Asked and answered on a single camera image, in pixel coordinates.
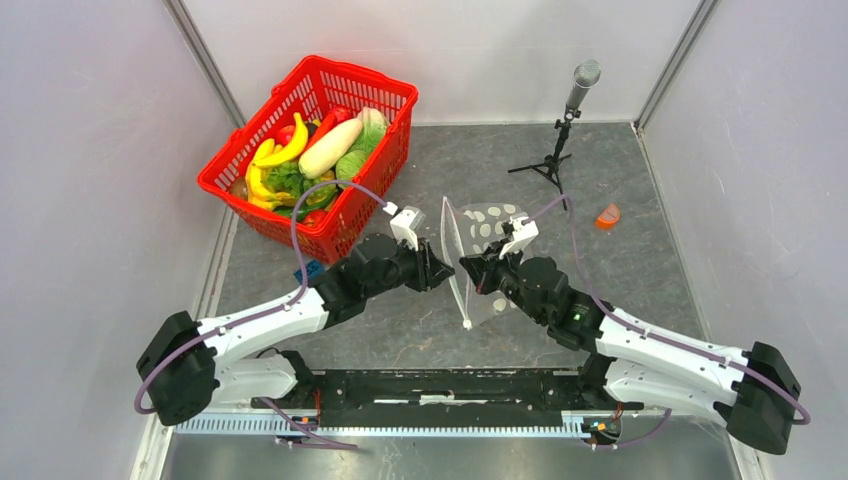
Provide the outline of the red apple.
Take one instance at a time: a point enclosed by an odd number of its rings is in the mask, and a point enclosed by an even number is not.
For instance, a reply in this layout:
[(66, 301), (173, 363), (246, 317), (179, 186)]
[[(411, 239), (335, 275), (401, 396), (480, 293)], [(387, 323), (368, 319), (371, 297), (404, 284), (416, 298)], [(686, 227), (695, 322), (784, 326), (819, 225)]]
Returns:
[(296, 132), (296, 126), (295, 125), (287, 125), (287, 126), (282, 127), (281, 129), (279, 129), (273, 135), (273, 138), (274, 138), (277, 145), (281, 145), (282, 147), (285, 147), (291, 142), (295, 132)]

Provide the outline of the clear polka dot zip bag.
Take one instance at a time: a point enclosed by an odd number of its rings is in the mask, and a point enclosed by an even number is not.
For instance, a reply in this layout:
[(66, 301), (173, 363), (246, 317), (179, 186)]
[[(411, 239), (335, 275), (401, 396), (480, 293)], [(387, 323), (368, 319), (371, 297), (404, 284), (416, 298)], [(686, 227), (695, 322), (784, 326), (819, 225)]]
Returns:
[(515, 308), (488, 277), (494, 272), (504, 243), (505, 226), (526, 212), (515, 204), (494, 202), (456, 206), (444, 197), (440, 237), (445, 262), (454, 269), (449, 285), (462, 327), (471, 330)]

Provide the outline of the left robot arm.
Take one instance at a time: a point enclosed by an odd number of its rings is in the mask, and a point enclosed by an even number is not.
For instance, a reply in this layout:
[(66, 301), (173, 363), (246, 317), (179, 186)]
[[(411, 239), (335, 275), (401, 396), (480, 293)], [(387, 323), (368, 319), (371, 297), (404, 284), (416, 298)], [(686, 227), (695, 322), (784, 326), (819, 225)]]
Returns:
[(367, 236), (350, 254), (294, 292), (246, 310), (201, 320), (168, 316), (136, 363), (142, 385), (136, 411), (165, 426), (183, 423), (226, 395), (280, 398), (306, 405), (314, 381), (282, 358), (265, 368), (251, 353), (292, 337), (331, 328), (361, 314), (368, 300), (399, 287), (428, 292), (453, 277), (429, 242)]

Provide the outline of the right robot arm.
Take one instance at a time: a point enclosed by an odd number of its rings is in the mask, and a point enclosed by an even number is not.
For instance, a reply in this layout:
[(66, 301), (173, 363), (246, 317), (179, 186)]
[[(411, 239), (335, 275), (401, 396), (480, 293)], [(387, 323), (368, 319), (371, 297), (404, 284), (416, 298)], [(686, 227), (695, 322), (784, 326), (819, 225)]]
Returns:
[(751, 448), (786, 453), (803, 419), (801, 386), (776, 347), (722, 346), (657, 327), (572, 288), (551, 258), (485, 253), (459, 263), (476, 293), (503, 294), (557, 344), (588, 353), (577, 382), (585, 405), (696, 415)]

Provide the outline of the yellow banana bunch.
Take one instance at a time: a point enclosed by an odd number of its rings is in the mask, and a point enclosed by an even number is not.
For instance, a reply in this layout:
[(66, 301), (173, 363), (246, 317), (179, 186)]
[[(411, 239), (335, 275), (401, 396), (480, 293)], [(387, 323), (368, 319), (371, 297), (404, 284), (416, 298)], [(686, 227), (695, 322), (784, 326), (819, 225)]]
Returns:
[(264, 140), (256, 150), (245, 175), (248, 188), (248, 202), (263, 210), (273, 211), (280, 206), (292, 206), (294, 200), (290, 194), (278, 194), (269, 189), (264, 180), (273, 168), (289, 163), (282, 155), (283, 148), (277, 148), (273, 138)]

